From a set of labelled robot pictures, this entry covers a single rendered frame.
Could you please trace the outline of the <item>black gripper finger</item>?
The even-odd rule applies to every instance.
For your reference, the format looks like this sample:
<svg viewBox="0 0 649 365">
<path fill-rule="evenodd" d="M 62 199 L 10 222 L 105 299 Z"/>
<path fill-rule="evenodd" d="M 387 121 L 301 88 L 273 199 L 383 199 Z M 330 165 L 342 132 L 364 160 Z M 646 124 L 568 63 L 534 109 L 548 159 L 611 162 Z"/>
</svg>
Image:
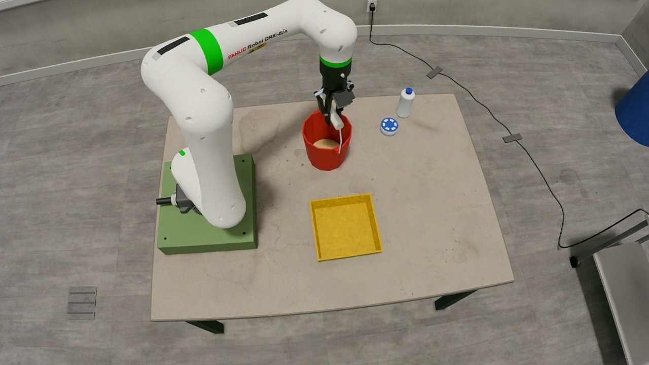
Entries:
<svg viewBox="0 0 649 365">
<path fill-rule="evenodd" d="M 325 104 L 323 104 L 323 89 L 319 92 L 314 92 L 314 95 L 317 97 L 318 109 L 322 114 L 325 115 L 325 122 L 328 126 L 331 126 L 331 106 L 333 101 L 333 90 L 331 91 L 330 97 L 326 95 Z"/>
<path fill-rule="evenodd" d="M 348 81 L 347 82 L 347 87 L 345 89 L 347 89 L 348 92 L 351 92 L 353 88 L 354 88 L 353 83 L 351 81 Z M 341 107 L 341 108 L 338 109 L 338 107 L 336 106 L 336 112 L 338 113 L 340 118 L 341 118 L 341 111 L 343 111 L 343 110 L 344 110 L 344 107 Z"/>
</svg>

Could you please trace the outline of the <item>white plastic bottle with blue cap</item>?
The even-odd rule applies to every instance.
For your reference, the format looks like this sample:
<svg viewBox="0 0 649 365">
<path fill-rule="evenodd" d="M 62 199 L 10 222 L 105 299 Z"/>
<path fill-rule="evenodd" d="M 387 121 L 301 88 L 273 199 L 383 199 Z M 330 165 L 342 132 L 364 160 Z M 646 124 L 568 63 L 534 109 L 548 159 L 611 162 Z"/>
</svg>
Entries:
<svg viewBox="0 0 649 365">
<path fill-rule="evenodd" d="M 398 108 L 396 114 L 400 118 L 407 118 L 412 109 L 415 93 L 412 88 L 406 88 L 401 92 Z"/>
</svg>

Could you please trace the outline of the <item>yellow square tray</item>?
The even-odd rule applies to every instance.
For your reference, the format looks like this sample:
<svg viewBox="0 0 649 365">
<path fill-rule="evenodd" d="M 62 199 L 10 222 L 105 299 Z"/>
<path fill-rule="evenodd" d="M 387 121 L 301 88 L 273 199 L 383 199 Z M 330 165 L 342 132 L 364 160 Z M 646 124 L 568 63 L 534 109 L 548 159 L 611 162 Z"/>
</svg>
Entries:
<svg viewBox="0 0 649 365">
<path fill-rule="evenodd" d="M 318 261 L 383 251 L 371 193 L 310 200 L 310 212 Z"/>
</svg>

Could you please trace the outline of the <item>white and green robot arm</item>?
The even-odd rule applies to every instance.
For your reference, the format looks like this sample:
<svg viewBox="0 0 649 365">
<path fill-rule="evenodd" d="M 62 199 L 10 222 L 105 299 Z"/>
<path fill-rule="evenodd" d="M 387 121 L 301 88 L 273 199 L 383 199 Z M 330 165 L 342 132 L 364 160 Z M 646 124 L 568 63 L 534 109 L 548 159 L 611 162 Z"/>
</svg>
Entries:
<svg viewBox="0 0 649 365">
<path fill-rule="evenodd" d="M 318 0 L 289 0 L 246 18 L 181 35 L 148 51 L 141 64 L 143 81 L 171 111 L 188 145 L 171 163 L 176 194 L 156 199 L 156 205 L 172 203 L 181 213 L 192 209 L 222 229 L 242 220 L 246 202 L 233 159 L 233 100 L 225 86 L 210 76 L 242 56 L 296 34 L 318 44 L 323 77 L 336 81 L 349 76 L 355 23 Z"/>
</svg>

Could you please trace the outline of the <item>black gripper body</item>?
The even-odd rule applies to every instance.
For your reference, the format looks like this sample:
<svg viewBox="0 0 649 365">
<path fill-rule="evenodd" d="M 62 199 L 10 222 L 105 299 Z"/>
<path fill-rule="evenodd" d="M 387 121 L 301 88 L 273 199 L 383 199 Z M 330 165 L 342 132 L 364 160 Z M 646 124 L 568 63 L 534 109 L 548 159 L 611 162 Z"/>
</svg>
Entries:
<svg viewBox="0 0 649 365">
<path fill-rule="evenodd" d="M 347 87 L 347 77 L 344 78 L 343 80 L 338 80 L 338 81 L 329 80 L 326 77 L 322 77 L 321 89 L 324 88 L 322 92 L 325 93 L 328 97 L 331 96 L 332 90 L 340 90 L 342 88 L 345 89 L 346 87 Z"/>
</svg>

